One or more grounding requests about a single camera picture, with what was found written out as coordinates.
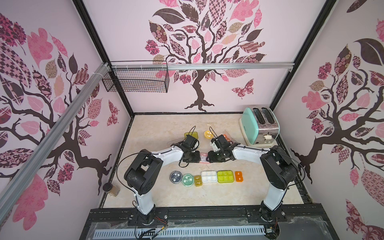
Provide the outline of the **yellow small pillbox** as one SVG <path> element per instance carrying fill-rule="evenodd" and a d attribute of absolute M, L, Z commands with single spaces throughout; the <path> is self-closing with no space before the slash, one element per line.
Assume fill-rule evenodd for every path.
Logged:
<path fill-rule="evenodd" d="M 194 183 L 196 187 L 201 187 L 203 185 L 202 176 L 201 175 L 194 176 Z"/>

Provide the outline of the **green round pillbox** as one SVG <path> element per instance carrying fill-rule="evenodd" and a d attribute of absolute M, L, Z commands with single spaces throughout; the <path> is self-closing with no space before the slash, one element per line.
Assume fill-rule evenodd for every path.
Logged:
<path fill-rule="evenodd" d="M 185 187 L 191 187 L 192 185 L 194 185 L 194 182 L 195 182 L 195 179 L 194 179 L 193 175 L 191 175 L 191 174 L 183 175 L 182 184 Z"/>

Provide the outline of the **navy round pillbox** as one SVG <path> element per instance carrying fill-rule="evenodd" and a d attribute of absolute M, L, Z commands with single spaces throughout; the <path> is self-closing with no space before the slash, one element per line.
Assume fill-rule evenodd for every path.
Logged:
<path fill-rule="evenodd" d="M 173 171 L 170 174 L 170 181 L 173 184 L 178 184 L 182 181 L 183 179 L 183 174 L 180 171 Z"/>

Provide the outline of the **white square pillbox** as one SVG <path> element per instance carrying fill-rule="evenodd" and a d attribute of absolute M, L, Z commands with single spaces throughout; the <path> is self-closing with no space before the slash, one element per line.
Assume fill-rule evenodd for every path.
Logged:
<path fill-rule="evenodd" d="M 201 179 L 203 184 L 214 184 L 218 182 L 218 176 L 217 172 L 210 170 L 210 171 L 202 171 L 201 172 Z"/>

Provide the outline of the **lime green square pillbox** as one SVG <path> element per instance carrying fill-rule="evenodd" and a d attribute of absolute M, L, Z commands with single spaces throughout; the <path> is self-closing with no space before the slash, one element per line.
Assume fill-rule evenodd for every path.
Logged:
<path fill-rule="evenodd" d="M 217 179 L 220 184 L 233 183 L 235 181 L 234 173 L 230 170 L 217 171 Z"/>

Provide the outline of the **orange two-cell pillbox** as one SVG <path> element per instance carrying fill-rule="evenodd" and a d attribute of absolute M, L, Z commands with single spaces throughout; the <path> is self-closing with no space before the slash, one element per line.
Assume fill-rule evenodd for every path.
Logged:
<path fill-rule="evenodd" d="M 236 182 L 241 183 L 244 181 L 243 173 L 241 171 L 235 171 Z"/>

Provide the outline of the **pink rectangular pillbox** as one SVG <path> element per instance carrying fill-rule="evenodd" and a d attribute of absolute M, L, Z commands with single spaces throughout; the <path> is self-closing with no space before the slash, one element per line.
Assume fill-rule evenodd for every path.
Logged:
<path fill-rule="evenodd" d="M 207 161 L 207 157 L 208 157 L 208 154 L 207 153 L 200 153 L 200 162 L 201 163 L 209 163 L 208 161 Z"/>

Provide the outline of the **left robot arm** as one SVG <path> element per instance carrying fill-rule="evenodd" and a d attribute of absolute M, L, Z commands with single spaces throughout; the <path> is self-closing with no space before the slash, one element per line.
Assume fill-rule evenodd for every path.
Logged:
<path fill-rule="evenodd" d="M 188 135 L 183 141 L 172 144 L 168 149 L 150 152 L 146 149 L 135 154 L 135 159 L 124 174 L 128 189 L 134 192 L 139 213 L 145 217 L 153 214 L 155 204 L 151 189 L 156 183 L 160 170 L 175 162 L 199 163 L 200 142 Z"/>

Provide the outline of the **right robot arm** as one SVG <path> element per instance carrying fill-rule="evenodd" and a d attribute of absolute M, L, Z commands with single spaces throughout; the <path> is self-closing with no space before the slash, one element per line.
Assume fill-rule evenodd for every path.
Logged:
<path fill-rule="evenodd" d="M 283 148 L 273 146 L 269 150 L 247 147 L 240 143 L 230 143 L 220 135 L 210 143 L 212 150 L 208 153 L 208 162 L 224 163 L 245 160 L 263 166 L 270 186 L 261 204 L 261 211 L 271 214 L 282 204 L 289 184 L 299 174 L 299 168 Z"/>

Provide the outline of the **orange small pillbox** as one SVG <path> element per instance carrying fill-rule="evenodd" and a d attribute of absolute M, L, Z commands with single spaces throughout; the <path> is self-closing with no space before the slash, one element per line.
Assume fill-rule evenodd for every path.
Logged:
<path fill-rule="evenodd" d="M 225 137 L 225 139 L 226 139 L 228 142 L 231 142 L 231 141 L 232 141 L 231 138 L 228 137 L 226 134 L 223 134 L 223 136 Z"/>

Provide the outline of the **yellow round pillbox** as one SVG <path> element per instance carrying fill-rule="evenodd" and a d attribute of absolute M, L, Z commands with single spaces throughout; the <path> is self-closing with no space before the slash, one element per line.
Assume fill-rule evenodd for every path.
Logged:
<path fill-rule="evenodd" d="M 211 131 L 205 131 L 205 132 L 204 132 L 204 137 L 205 137 L 206 139 L 211 140 L 212 138 L 214 138 L 214 134 L 213 134 Z"/>

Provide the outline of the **mint green toaster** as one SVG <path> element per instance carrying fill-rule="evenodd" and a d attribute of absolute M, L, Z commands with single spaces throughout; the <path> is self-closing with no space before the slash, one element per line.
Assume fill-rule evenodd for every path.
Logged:
<path fill-rule="evenodd" d="M 239 123 L 247 146 L 270 148 L 276 144 L 276 138 L 280 134 L 280 124 L 269 107 L 246 107 Z"/>

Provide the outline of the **brown lidded jar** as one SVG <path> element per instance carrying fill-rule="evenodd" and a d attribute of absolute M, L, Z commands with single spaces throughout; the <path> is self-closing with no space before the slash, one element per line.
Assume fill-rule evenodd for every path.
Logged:
<path fill-rule="evenodd" d="M 120 193 L 120 188 L 113 185 L 112 183 L 105 183 L 103 185 L 103 191 L 116 197 Z"/>

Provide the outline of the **aluminium rail bar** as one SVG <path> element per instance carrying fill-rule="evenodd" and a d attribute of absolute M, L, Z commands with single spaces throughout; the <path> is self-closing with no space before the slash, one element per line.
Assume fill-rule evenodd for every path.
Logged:
<path fill-rule="evenodd" d="M 228 63 L 228 64 L 136 64 L 112 65 L 113 70 L 161 70 L 161 71 L 188 71 L 188 70 L 240 70 L 240 69 L 293 69 L 294 63 Z"/>

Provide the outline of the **left aluminium rail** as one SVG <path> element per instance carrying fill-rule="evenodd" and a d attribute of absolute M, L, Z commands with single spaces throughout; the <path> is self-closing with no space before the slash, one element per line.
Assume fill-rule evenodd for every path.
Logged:
<path fill-rule="evenodd" d="M 97 84 L 102 80 L 109 69 L 109 65 L 104 63 L 92 73 L 81 92 L 76 96 L 70 106 L 66 108 L 64 114 L 54 124 L 48 135 L 36 147 L 31 154 L 30 159 L 23 164 L 15 177 L 13 177 L 10 183 L 6 186 L 1 194 L 1 222 L 5 220 L 16 201 L 28 184 L 33 180 L 35 174 L 40 169 L 40 166 L 48 158 L 49 153 L 56 146 L 65 130 L 77 116 L 80 108 L 86 103 L 86 100 L 91 95 L 92 91 L 96 88 Z"/>

